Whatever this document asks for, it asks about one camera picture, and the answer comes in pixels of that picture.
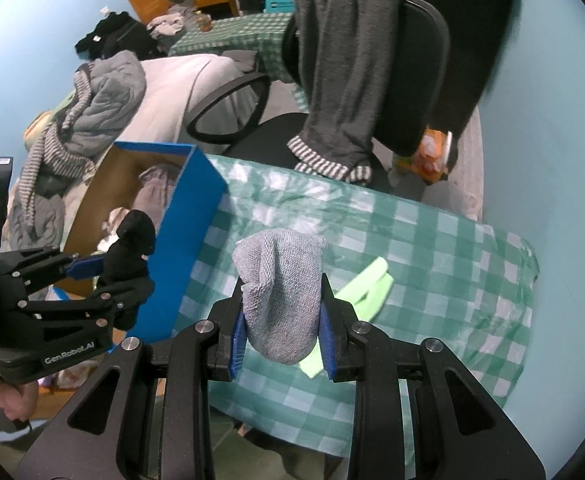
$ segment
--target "blue box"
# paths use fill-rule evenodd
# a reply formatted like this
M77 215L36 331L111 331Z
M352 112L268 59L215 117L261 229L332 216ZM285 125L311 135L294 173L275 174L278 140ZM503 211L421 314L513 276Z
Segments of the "blue box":
M295 12L295 0L266 0L266 14L275 12Z
M115 142L79 206L64 247L64 252L92 254L103 238L102 222L113 209L130 209L141 189L139 175L162 162L182 170L157 234L155 254L148 259L155 292L128 332L146 343L172 336L192 266L226 191L226 182L204 153L190 144ZM64 280L62 286L85 297L92 290L86 281Z

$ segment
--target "light blue wall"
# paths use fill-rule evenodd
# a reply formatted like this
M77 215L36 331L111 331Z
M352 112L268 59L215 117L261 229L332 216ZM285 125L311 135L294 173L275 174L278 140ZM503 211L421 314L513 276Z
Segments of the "light blue wall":
M585 6L521 0L480 104L485 221L532 242L533 340L506 411L549 478L585 436Z
M104 6L132 13L128 0L0 0L0 155L13 155L16 168L24 130L72 89L74 45Z

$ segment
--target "screw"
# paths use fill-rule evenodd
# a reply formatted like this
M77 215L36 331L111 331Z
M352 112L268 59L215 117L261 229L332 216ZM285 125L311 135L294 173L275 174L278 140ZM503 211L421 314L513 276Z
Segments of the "screw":
M355 321L353 323L353 330L358 334L367 334L371 330L371 324L365 321Z
M122 348L124 350L135 350L140 344L141 341L139 341L139 338L127 337L122 341Z
M200 334L205 334L214 329L214 323L209 319L202 319L194 326L194 329Z
M444 343L439 341L439 339L435 339L431 337L430 339L426 339L426 349L430 352L441 352L444 349Z

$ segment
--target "table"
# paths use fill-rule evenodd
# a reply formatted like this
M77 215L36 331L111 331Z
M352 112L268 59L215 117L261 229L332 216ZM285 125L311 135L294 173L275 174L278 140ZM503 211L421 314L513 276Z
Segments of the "table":
M523 370L538 274L519 236L467 218L343 182L209 155L228 183L191 273L177 331L203 319L231 295L237 241L288 227L328 242L325 272L335 290L377 256L394 286L374 324L391 337L441 338L503 406ZM402 394L407 397L405 384ZM210 383L211 405L272 436L347 456L355 386L325 372L269 362L248 348L234 383ZM414 459L404 399L407 461Z
M213 22L209 32L191 27L168 52L169 56L217 54L226 50L254 50L259 53L260 68L273 81L292 83L282 59L282 42L291 13L250 14Z

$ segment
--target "chair seat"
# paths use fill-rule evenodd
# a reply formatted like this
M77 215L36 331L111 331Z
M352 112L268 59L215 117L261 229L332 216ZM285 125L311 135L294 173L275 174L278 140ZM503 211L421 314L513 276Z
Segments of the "chair seat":
M223 154L241 160L294 170L299 159L293 155L286 144L301 132L307 117L307 114L294 113L272 118L260 124L250 135L233 144ZM371 155L371 168L373 168L373 180L367 187L384 193L393 193L386 171L374 155Z

